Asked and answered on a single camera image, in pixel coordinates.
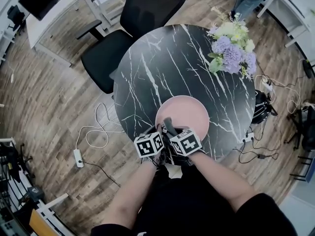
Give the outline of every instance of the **green leaf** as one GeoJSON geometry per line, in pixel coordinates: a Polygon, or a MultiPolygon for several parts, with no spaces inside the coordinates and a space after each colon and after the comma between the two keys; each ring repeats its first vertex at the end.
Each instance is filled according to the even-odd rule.
{"type": "Polygon", "coordinates": [[[209,53],[208,56],[215,59],[215,58],[217,58],[219,55],[216,54],[216,53],[209,53]]]}
{"type": "Polygon", "coordinates": [[[213,59],[209,66],[209,71],[212,73],[216,73],[220,71],[222,68],[222,60],[221,59],[213,59]]]}

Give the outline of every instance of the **chair armrest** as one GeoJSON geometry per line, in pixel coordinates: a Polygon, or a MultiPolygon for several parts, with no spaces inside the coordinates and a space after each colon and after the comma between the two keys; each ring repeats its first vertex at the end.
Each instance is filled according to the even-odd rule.
{"type": "Polygon", "coordinates": [[[101,25],[102,21],[101,20],[95,20],[89,24],[87,24],[86,26],[82,27],[75,35],[76,39],[80,39],[81,37],[83,37],[85,34],[87,34],[88,32],[90,32],[91,34],[94,35],[94,32],[96,31],[96,27],[101,25]]]}

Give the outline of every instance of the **flower bouquet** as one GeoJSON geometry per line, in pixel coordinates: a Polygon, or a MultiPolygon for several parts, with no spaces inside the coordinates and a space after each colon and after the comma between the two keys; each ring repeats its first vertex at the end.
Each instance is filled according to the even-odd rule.
{"type": "Polygon", "coordinates": [[[212,26],[208,36],[212,37],[212,53],[208,56],[213,58],[209,70],[212,73],[225,71],[238,73],[243,77],[251,78],[256,72],[256,56],[253,52],[255,45],[248,36],[248,29],[243,22],[238,21],[238,14],[235,14],[234,22],[228,22],[227,17],[217,8],[211,10],[217,12],[223,20],[220,27],[212,26]]]}

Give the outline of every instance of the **white desk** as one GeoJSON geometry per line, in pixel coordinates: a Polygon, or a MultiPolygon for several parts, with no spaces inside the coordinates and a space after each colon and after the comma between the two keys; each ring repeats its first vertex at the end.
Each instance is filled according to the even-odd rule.
{"type": "MultiPolygon", "coordinates": [[[[54,59],[58,60],[62,64],[64,64],[67,67],[71,66],[71,63],[66,61],[65,59],[61,58],[48,48],[44,47],[42,44],[39,43],[41,37],[49,30],[50,27],[53,26],[53,24],[60,19],[68,10],[71,9],[72,6],[74,6],[77,1],[79,0],[59,0],[55,6],[46,14],[46,16],[41,20],[37,20],[33,15],[29,15],[26,19],[26,27],[28,31],[29,36],[29,42],[31,49],[39,49],[46,54],[50,55],[54,59]]],[[[91,0],[85,0],[89,8],[91,9],[94,16],[102,21],[102,28],[106,29],[109,27],[109,24],[107,21],[100,16],[100,14],[97,12],[96,8],[92,4],[91,0]]],[[[103,29],[98,28],[98,31],[105,36],[105,32],[103,29]]]]}
{"type": "MultiPolygon", "coordinates": [[[[266,11],[266,9],[271,5],[273,1],[274,0],[267,0],[265,6],[257,15],[258,18],[261,17],[261,15],[266,11]]],[[[301,37],[301,35],[305,33],[306,31],[312,32],[312,28],[307,19],[307,14],[308,14],[307,8],[303,6],[303,3],[301,3],[300,0],[292,0],[292,1],[281,0],[281,1],[290,9],[290,11],[296,16],[296,18],[301,23],[301,25],[297,26],[296,28],[294,28],[288,33],[288,36],[294,36],[292,40],[290,40],[284,45],[285,47],[289,47],[290,45],[295,43],[301,37]]]]}

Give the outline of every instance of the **wooden floor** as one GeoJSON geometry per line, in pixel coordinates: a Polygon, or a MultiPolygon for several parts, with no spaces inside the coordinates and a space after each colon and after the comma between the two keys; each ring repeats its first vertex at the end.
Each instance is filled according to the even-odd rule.
{"type": "MultiPolygon", "coordinates": [[[[213,22],[218,22],[211,8],[217,6],[228,12],[234,2],[186,0],[168,24],[184,23],[210,28],[213,22]]],[[[95,41],[94,38],[85,36],[78,41],[74,37],[81,26],[93,19],[86,4],[80,2],[78,11],[69,11],[63,21],[53,27],[53,37],[47,35],[42,40],[42,44],[70,60],[73,63],[71,68],[60,65],[41,52],[31,51],[25,32],[16,37],[16,43],[7,53],[8,61],[0,69],[0,102],[5,104],[5,108],[0,109],[1,134],[4,137],[13,136],[18,143],[26,144],[26,154],[33,156],[30,167],[36,175],[35,183],[43,188],[47,201],[65,192],[70,195],[55,210],[78,235],[88,235],[93,226],[102,223],[106,208],[118,190],[97,167],[85,165],[78,169],[73,156],[81,126],[96,125],[94,110],[99,102],[110,109],[111,118],[115,116],[110,95],[101,92],[93,83],[80,61],[80,54],[95,41]],[[8,64],[14,69],[12,84],[8,64]]],[[[253,14],[247,25],[256,44],[257,60],[265,74],[284,84],[295,83],[297,76],[304,75],[302,69],[298,70],[302,55],[295,45],[284,47],[288,37],[270,15],[265,13],[257,19],[253,14]]],[[[300,82],[303,101],[310,97],[314,81],[303,78],[300,82]]],[[[279,115],[268,118],[263,139],[257,146],[273,149],[281,144],[278,159],[255,159],[251,163],[240,164],[238,152],[234,151],[222,163],[279,203],[292,185],[289,173],[294,170],[301,151],[293,152],[293,145],[282,144],[294,132],[292,123],[286,119],[286,103],[292,98],[297,99],[297,95],[286,88],[275,88],[275,91],[274,107],[279,115]]],[[[101,123],[107,120],[103,110],[99,111],[99,119],[101,123]]],[[[257,137],[259,130],[260,126],[256,128],[257,137]]],[[[106,148],[96,149],[89,147],[84,140],[86,132],[79,140],[84,160],[99,164],[123,184],[139,166],[132,141],[125,133],[115,133],[110,135],[106,148]]],[[[98,146],[105,142],[101,133],[91,135],[90,140],[98,146]]],[[[271,153],[265,149],[258,151],[271,153]]],[[[253,154],[248,153],[242,160],[252,157],[253,154]]]]}

